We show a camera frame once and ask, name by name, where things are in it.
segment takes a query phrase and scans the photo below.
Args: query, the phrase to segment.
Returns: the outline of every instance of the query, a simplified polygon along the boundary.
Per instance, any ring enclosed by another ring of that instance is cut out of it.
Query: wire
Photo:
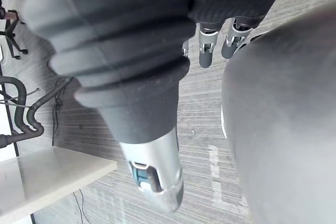
[[[73,196],[75,197],[75,200],[76,200],[76,202],[77,202],[77,206],[78,206],[78,209],[79,209],[79,212],[80,212],[80,219],[81,219],[81,221],[82,221],[82,224],[84,224],[84,222],[83,222],[82,210],[80,210],[80,206],[79,206],[79,203],[78,203],[76,194],[75,194],[75,193],[72,193],[72,194],[73,194]]]
[[[81,219],[81,222],[82,222],[82,224],[84,224],[84,221],[83,221],[83,215],[84,215],[86,221],[87,221],[89,224],[91,224],[91,222],[89,221],[88,217],[86,217],[86,214],[85,214],[85,212],[84,212],[84,195],[83,195],[83,192],[82,192],[81,189],[79,189],[79,192],[80,192],[80,194],[82,195],[82,209],[80,209],[80,206],[79,206],[79,203],[78,203],[78,199],[77,199],[76,194],[75,194],[75,193],[72,193],[72,194],[73,194],[73,196],[75,197],[75,200],[76,200],[76,203],[77,203],[79,212],[80,212],[80,219]]]
[[[83,192],[82,192],[81,189],[79,189],[79,192],[80,192],[80,194],[82,195],[82,212],[83,212],[83,215],[84,215],[86,221],[87,221],[89,224],[91,224],[91,222],[89,221],[88,217],[86,217],[86,214],[85,214],[85,212],[84,212],[84,195],[83,195]]]
[[[30,92],[27,94],[27,96],[31,95],[31,94],[34,94],[35,92],[39,91],[40,89],[37,88],[35,89],[34,91]],[[7,101],[12,101],[15,100],[15,99],[18,99],[19,97],[11,97],[11,98],[8,98],[8,99],[3,99],[3,100],[0,100],[0,102],[7,102]]]
[[[14,106],[14,107],[21,107],[21,108],[30,108],[30,106],[27,106],[27,105],[20,105],[20,104],[15,104],[15,103],[8,103],[8,102],[0,102],[0,104]]]
[[[0,90],[0,95],[2,95],[5,99],[12,99],[13,97],[11,97],[9,94],[7,94],[6,92]]]
[[[56,83],[55,86],[58,85],[59,81],[63,80],[64,78],[59,78]],[[62,106],[63,106],[63,100],[61,99],[62,95],[65,93],[65,90],[67,88],[67,86],[69,85],[69,83],[59,91],[59,93],[55,96],[55,104],[53,107],[53,117],[52,117],[52,145],[54,145],[54,141],[55,141],[55,135],[58,131],[58,113],[60,112]]]

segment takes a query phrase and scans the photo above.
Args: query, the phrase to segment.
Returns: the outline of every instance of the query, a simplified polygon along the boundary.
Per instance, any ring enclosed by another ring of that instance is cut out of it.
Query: white wall
[[[6,106],[3,104],[0,104],[0,134],[4,134],[4,135],[11,134],[11,128],[9,127]],[[6,148],[0,149],[0,162],[13,158],[13,157],[16,157],[13,144],[7,146]],[[30,216],[27,216],[26,218],[23,218],[22,220],[14,224],[32,224],[31,220],[32,219],[30,218]]]

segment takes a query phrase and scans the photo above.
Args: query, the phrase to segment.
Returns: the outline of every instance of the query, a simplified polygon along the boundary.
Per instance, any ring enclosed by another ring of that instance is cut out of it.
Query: gray pipe
[[[48,102],[51,98],[53,98],[57,93],[59,93],[70,81],[70,79],[66,79],[61,84],[57,85],[53,90],[51,90],[48,94],[46,94],[44,97],[40,98],[37,102],[35,102],[30,109],[27,112],[27,121],[29,124],[33,126],[35,131],[29,129],[29,131],[25,133],[21,133],[18,135],[0,135],[0,148],[6,147],[8,144],[16,143],[22,140],[35,138],[38,136],[41,136],[44,133],[43,126],[36,121],[35,119],[35,113],[36,111],[46,102]]]
[[[14,77],[1,76],[0,84],[3,84],[3,83],[13,84],[16,87],[17,93],[18,93],[17,104],[26,105],[27,90],[26,90],[25,85],[20,80]],[[22,132],[25,133],[25,132],[29,132],[31,129],[23,121],[24,111],[25,111],[25,108],[20,108],[20,107],[16,108],[15,115],[14,115],[14,122],[15,122],[15,125]]]

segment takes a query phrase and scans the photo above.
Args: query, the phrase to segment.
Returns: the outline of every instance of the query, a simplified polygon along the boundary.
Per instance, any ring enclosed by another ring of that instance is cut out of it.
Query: white table
[[[58,147],[0,162],[0,223],[20,220],[116,168],[116,161]]]

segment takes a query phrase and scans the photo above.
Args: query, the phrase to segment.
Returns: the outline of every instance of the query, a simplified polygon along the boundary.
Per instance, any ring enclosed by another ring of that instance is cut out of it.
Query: floor
[[[329,0],[277,0],[254,33],[270,30],[307,10]],[[6,8],[21,9],[23,0],[3,0]],[[227,23],[219,38],[211,67],[198,65],[198,37],[190,40],[191,69],[180,83],[178,137],[184,170],[185,194],[181,208],[171,215],[157,212],[135,187],[116,141],[100,115],[83,108],[72,95],[78,88],[73,81],[62,97],[59,130],[54,144],[118,162],[118,169],[83,188],[84,211],[91,224],[99,223],[252,223],[252,217],[239,186],[228,142],[223,137],[220,119],[221,77],[226,61],[220,56]],[[25,26],[16,30],[17,38],[29,50],[22,60],[8,57],[1,62],[4,75],[21,79],[28,91],[40,91],[28,97],[28,104],[51,90],[58,76],[47,68],[54,54],[52,46],[33,35]],[[12,87],[8,93],[15,95]],[[52,107],[48,102],[37,113],[45,127],[43,136],[18,144],[20,155],[51,147],[53,134]],[[219,177],[212,176],[219,169]],[[77,198],[82,204],[79,192]],[[37,224],[81,223],[73,195],[34,214]]]

